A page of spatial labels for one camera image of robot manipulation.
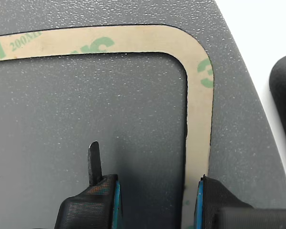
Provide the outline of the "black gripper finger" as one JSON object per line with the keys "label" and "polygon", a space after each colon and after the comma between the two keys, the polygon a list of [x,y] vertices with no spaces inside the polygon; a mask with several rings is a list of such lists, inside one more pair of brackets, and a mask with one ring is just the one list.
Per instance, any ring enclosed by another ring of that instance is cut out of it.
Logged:
{"label": "black gripper finger", "polygon": [[121,184],[117,174],[102,174],[97,141],[89,147],[88,172],[89,186],[80,194],[61,203],[55,228],[122,229]]}
{"label": "black gripper finger", "polygon": [[220,181],[199,181],[195,229],[286,229],[286,209],[261,209],[238,199]]}

